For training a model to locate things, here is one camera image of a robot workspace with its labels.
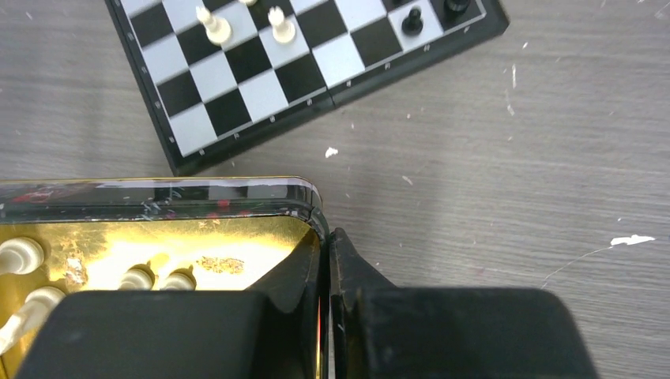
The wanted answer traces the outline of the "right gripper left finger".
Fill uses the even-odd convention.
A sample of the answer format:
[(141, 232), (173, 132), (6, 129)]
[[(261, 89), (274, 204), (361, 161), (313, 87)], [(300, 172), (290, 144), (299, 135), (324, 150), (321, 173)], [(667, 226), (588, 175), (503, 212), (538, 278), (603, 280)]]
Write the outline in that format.
[(39, 330), (19, 378), (313, 378), (320, 241), (242, 291), (83, 291)]

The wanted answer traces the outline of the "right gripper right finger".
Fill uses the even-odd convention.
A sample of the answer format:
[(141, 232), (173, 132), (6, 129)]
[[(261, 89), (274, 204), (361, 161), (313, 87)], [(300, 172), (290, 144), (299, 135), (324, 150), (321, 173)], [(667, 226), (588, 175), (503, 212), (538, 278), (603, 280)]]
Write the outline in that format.
[(595, 378), (559, 297), (531, 287), (399, 287), (329, 237), (338, 378)]

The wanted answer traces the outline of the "gold tin tray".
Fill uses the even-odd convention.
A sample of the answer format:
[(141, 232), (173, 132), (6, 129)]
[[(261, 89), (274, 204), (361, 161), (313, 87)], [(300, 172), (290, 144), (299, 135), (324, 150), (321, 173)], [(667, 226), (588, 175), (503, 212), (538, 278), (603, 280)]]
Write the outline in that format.
[(318, 373), (328, 374), (329, 228), (300, 177), (4, 180), (1, 375), (83, 291), (242, 291), (307, 233), (321, 244)]

